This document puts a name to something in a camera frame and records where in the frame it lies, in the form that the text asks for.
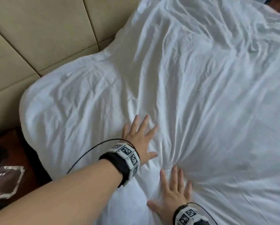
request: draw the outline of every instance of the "beige leather panel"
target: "beige leather panel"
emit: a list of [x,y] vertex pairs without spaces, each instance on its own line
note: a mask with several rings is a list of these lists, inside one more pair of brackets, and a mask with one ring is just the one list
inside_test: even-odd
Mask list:
[[45,74],[50,73],[51,71],[57,69],[58,67],[66,64],[68,62],[71,62],[71,61],[73,61],[75,59],[78,59],[80,57],[95,54],[95,53],[98,53],[98,52],[99,52],[98,46],[97,46],[97,44],[95,44],[95,45],[93,45],[93,46],[91,46],[87,49],[82,50],[81,52],[78,52],[77,54],[74,54],[74,55],[72,55],[72,56],[70,56],[70,57],[68,57],[68,58],[66,58],[66,59],[64,59],[64,60],[62,60],[62,61],[44,69],[44,70],[42,70],[42,71],[40,71],[39,74],[41,76],[44,76]]
[[96,44],[82,0],[0,0],[0,33],[37,71]]
[[117,33],[140,0],[84,0],[98,42]]
[[0,91],[35,73],[0,35]]
[[105,48],[107,48],[107,46],[111,44],[111,42],[114,40],[114,38],[115,37],[110,37],[110,38],[98,43],[99,50],[102,51]]
[[39,78],[39,75],[34,74],[0,92],[0,130],[20,125],[20,98],[23,92]]

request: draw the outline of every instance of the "wristband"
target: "wristband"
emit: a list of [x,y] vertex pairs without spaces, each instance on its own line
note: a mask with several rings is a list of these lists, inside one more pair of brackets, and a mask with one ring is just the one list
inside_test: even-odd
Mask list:
[[117,170],[122,173],[123,179],[119,187],[121,185],[126,186],[127,183],[137,174],[140,168],[140,156],[138,152],[126,143],[116,144],[99,159],[108,159],[117,168]]
[[178,207],[173,215],[173,225],[193,225],[200,220],[208,222],[205,216],[198,214],[195,208],[188,205]]

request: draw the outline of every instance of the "bed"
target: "bed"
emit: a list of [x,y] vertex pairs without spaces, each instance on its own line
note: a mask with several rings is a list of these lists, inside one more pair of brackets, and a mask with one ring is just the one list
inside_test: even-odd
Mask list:
[[20,102],[52,179],[136,114],[160,126],[149,145],[159,157],[96,224],[161,225],[146,201],[160,200],[159,171],[175,164],[218,224],[280,224],[280,14],[252,0],[142,0],[105,50],[45,75]]

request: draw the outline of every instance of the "person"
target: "person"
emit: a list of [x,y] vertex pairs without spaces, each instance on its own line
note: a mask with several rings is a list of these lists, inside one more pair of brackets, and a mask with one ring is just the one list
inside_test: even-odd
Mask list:
[[[137,115],[128,131],[124,125],[122,139],[132,143],[140,157],[141,165],[158,156],[148,152],[148,144],[158,126],[147,134],[149,116],[146,115],[138,128]],[[52,181],[27,194],[0,211],[0,225],[88,225],[99,216],[108,200],[122,182],[123,175],[107,159],[100,159],[64,178]],[[147,206],[156,212],[165,224],[172,224],[175,212],[186,205],[191,197],[191,182],[184,186],[183,171],[173,166],[169,183],[164,170],[160,171],[163,204],[149,200]]]

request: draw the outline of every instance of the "hand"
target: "hand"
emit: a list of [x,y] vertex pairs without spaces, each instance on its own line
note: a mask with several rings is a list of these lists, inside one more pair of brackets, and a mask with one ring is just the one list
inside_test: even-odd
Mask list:
[[149,132],[146,135],[144,135],[149,120],[149,115],[145,116],[138,129],[139,119],[140,116],[136,115],[133,124],[131,125],[130,131],[129,126],[127,124],[124,125],[121,138],[130,141],[130,143],[132,143],[135,146],[140,156],[141,165],[143,165],[146,164],[149,160],[158,156],[156,152],[147,152],[147,147],[150,140],[153,138],[159,127],[156,125],[151,130],[149,130]]
[[156,212],[161,220],[166,224],[172,224],[172,219],[175,211],[179,206],[185,205],[190,201],[192,184],[187,182],[184,187],[183,171],[177,171],[176,165],[171,170],[170,183],[168,185],[165,172],[162,169],[160,172],[161,185],[163,190],[163,205],[158,205],[152,200],[147,201],[147,206]]

